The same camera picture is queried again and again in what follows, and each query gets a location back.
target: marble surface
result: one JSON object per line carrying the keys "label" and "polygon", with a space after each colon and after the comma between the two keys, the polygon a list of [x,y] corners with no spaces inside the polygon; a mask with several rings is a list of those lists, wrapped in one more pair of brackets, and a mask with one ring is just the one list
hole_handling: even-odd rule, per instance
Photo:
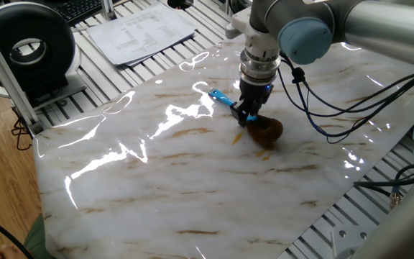
{"label": "marble surface", "polygon": [[[243,38],[223,42],[34,139],[47,248],[56,258],[274,259],[414,123],[404,95],[330,145],[280,82],[261,115],[284,133],[255,144],[207,92],[238,99]],[[291,95],[290,70],[282,65]],[[304,67],[313,90],[346,107],[414,66],[346,45]],[[310,99],[314,112],[333,112]],[[329,132],[360,117],[316,119]]]}

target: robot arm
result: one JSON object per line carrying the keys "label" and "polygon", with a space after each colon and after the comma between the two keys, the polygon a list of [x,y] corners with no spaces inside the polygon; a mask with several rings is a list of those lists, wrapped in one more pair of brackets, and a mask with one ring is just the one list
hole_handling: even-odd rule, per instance
{"label": "robot arm", "polygon": [[330,45],[347,42],[414,64],[414,7],[377,1],[254,0],[251,9],[233,16],[226,35],[244,33],[240,104],[231,112],[244,126],[272,90],[280,51],[306,65],[322,58]]}

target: paper document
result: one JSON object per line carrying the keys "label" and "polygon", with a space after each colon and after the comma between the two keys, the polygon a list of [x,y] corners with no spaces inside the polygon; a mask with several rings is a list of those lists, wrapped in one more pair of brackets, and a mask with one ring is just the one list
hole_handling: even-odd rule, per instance
{"label": "paper document", "polygon": [[148,58],[194,33],[196,26],[164,4],[87,29],[116,65]]}

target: black cable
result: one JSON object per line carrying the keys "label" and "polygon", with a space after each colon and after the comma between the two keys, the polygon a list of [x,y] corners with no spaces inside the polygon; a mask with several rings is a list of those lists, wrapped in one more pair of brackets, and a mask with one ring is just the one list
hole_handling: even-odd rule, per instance
{"label": "black cable", "polygon": [[410,174],[409,176],[406,176],[406,177],[402,178],[401,180],[409,179],[410,177],[413,177],[413,176],[414,176],[414,173]]}
{"label": "black cable", "polygon": [[401,176],[404,172],[406,172],[406,171],[408,171],[408,170],[410,170],[410,169],[414,169],[414,165],[407,165],[407,166],[405,166],[404,168],[400,169],[400,170],[397,172],[397,174],[395,175],[395,180],[396,180],[396,181],[398,181],[398,180],[400,179],[400,176]]}
{"label": "black cable", "polygon": [[[297,70],[298,68],[294,68],[293,67],[293,64],[292,64],[292,62],[290,61],[290,59],[288,58],[288,56],[286,56],[286,54],[284,54],[282,51],[281,51],[281,53],[280,53],[280,55],[282,56],[282,58],[283,58],[283,60],[282,60],[282,62],[284,62],[284,63],[286,63],[289,67],[290,67],[290,69],[291,69],[291,71],[292,71],[292,74],[294,75],[294,72],[295,72],[295,70]],[[281,75],[281,73],[280,73],[280,71],[278,71],[279,72],[279,77],[280,77],[280,80],[283,82],[283,79],[282,79],[282,75]],[[328,103],[327,101],[324,101],[321,97],[319,97],[310,87],[309,87],[309,85],[308,85],[308,83],[306,82],[306,80],[304,80],[304,76],[303,76],[303,80],[300,80],[304,85],[305,85],[305,87],[311,92],[311,94],[312,95],[314,95],[314,97],[316,97],[317,98],[317,100],[319,100],[320,102],[322,102],[323,104],[325,104],[326,106],[329,106],[329,107],[331,107],[332,109],[335,109],[335,110],[337,110],[337,111],[339,111],[339,112],[337,112],[337,113],[335,113],[335,114],[316,114],[316,113],[313,113],[313,112],[310,112],[310,114],[311,115],[313,115],[313,116],[317,116],[317,117],[335,117],[335,116],[338,116],[338,115],[341,115],[341,114],[343,114],[343,113],[357,113],[357,112],[365,112],[365,111],[367,111],[367,110],[369,110],[369,109],[371,109],[371,108],[373,108],[373,107],[376,107],[376,106],[378,106],[378,105],[380,105],[381,103],[384,103],[384,102],[386,102],[388,99],[390,99],[390,98],[392,98],[393,97],[393,95],[391,94],[391,95],[389,95],[389,96],[387,96],[387,97],[385,97],[385,98],[383,98],[383,99],[381,99],[381,100],[379,100],[379,101],[377,101],[377,102],[375,102],[374,104],[370,104],[369,106],[367,106],[367,107],[364,107],[364,108],[361,108],[361,109],[355,109],[354,110],[354,108],[355,107],[357,107],[357,106],[359,106],[360,104],[363,104],[364,102],[366,102],[366,101],[368,101],[368,100],[370,100],[370,99],[372,99],[372,98],[374,98],[374,97],[376,97],[376,96],[378,96],[378,95],[380,95],[380,94],[382,94],[382,93],[384,93],[385,91],[387,91],[387,90],[389,90],[389,89],[391,89],[392,87],[394,87],[394,86],[396,86],[396,85],[398,85],[399,83],[402,83],[402,82],[404,82],[404,81],[406,81],[406,80],[408,80],[408,79],[411,79],[411,78],[414,78],[414,74],[411,74],[411,75],[409,75],[409,76],[406,76],[406,77],[404,77],[404,78],[401,78],[401,79],[399,79],[398,81],[396,81],[396,82],[394,82],[394,83],[392,83],[392,84],[390,84],[389,86],[386,86],[386,87],[384,87],[383,89],[381,89],[381,90],[379,90],[379,91],[377,91],[376,93],[374,93],[374,94],[372,94],[372,95],[370,95],[370,96],[368,96],[368,97],[366,97],[366,98],[364,98],[363,100],[361,100],[360,102],[358,102],[358,103],[356,103],[355,105],[353,105],[353,106],[350,106],[349,108],[346,108],[346,109],[342,109],[342,108],[339,108],[339,107],[337,107],[337,106],[334,106],[334,105],[332,105],[332,104],[330,104],[330,103]],[[287,97],[289,98],[289,100],[293,103],[293,105],[295,105],[297,108],[299,108],[299,110],[301,110],[301,111],[303,111],[304,112],[304,109],[303,108],[301,108],[300,106],[298,106],[292,99],[291,99],[291,97],[290,97],[290,95],[289,95],[289,93],[288,93],[288,91],[287,91],[287,88],[285,87],[285,85],[283,85],[284,86],[284,91],[285,91],[285,93],[287,94]]]}
{"label": "black cable", "polygon": [[233,10],[233,6],[232,6],[232,4],[231,4],[231,0],[227,0],[228,1],[228,4],[229,4],[229,9],[231,10],[231,12],[233,13],[233,14],[236,14],[236,12]]}
{"label": "black cable", "polygon": [[371,114],[369,114],[365,118],[363,118],[363,120],[361,122],[359,122],[358,124],[353,125],[353,127],[351,129],[348,129],[347,131],[344,131],[344,132],[335,133],[335,134],[329,134],[325,130],[321,129],[319,126],[316,125],[316,123],[313,121],[313,119],[311,118],[311,115],[308,112],[308,107],[306,106],[306,103],[304,101],[303,95],[301,93],[300,86],[298,84],[297,84],[297,90],[298,90],[298,94],[300,95],[300,99],[301,99],[301,101],[303,103],[303,108],[305,110],[306,116],[309,119],[309,122],[313,125],[313,127],[318,132],[320,132],[322,135],[325,135],[326,137],[343,137],[344,135],[349,134],[349,133],[353,132],[354,130],[357,130],[358,128],[360,128],[363,124],[365,124],[366,122],[368,122],[372,117],[374,117],[376,114],[378,114],[380,111],[382,111],[387,105],[389,105],[391,102],[393,102],[398,97],[400,97],[402,94],[404,94],[412,86],[414,86],[414,79],[412,79],[411,81],[407,82],[401,88],[401,90],[397,91],[397,92],[399,92],[398,94],[397,94],[397,92],[394,93],[394,94],[392,94],[391,95],[392,98],[388,99],[385,103],[383,103],[382,105],[380,105],[379,108],[375,109]]}
{"label": "black cable", "polygon": [[404,186],[414,183],[414,178],[399,181],[385,181],[385,182],[354,182],[355,186],[366,187],[366,186]]}
{"label": "black cable", "polygon": [[368,189],[373,190],[373,191],[377,191],[381,194],[384,194],[387,197],[391,196],[391,193],[389,191],[385,191],[385,190],[383,190],[381,188],[378,188],[378,187],[374,187],[374,186],[362,186],[362,187],[363,188],[368,188]]}
{"label": "black cable", "polygon": [[18,118],[18,120],[14,124],[14,128],[11,129],[11,134],[13,136],[17,136],[17,149],[20,151],[28,150],[32,145],[28,144],[27,147],[20,147],[20,136],[22,135],[28,135],[27,129],[22,124],[21,118]]}
{"label": "black cable", "polygon": [[9,233],[9,231],[5,230],[1,225],[0,225],[0,233],[3,234],[5,237],[7,237],[9,240],[11,240],[11,242],[14,243],[14,245],[16,245],[20,251],[22,251],[22,253],[28,258],[28,259],[34,259],[32,254],[30,254],[28,252],[28,249],[25,248],[25,246],[23,246],[21,244],[21,242],[19,242],[17,240],[17,238],[15,238],[11,233]]}

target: wooden floor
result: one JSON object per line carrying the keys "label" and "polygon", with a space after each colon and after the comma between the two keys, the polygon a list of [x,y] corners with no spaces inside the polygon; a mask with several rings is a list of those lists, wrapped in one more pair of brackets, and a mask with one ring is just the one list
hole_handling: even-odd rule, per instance
{"label": "wooden floor", "polygon": [[[33,149],[18,151],[11,135],[17,117],[8,99],[0,97],[0,224],[23,242],[31,224],[41,213]],[[31,143],[22,135],[21,146]],[[10,242],[0,234],[0,247]]]}

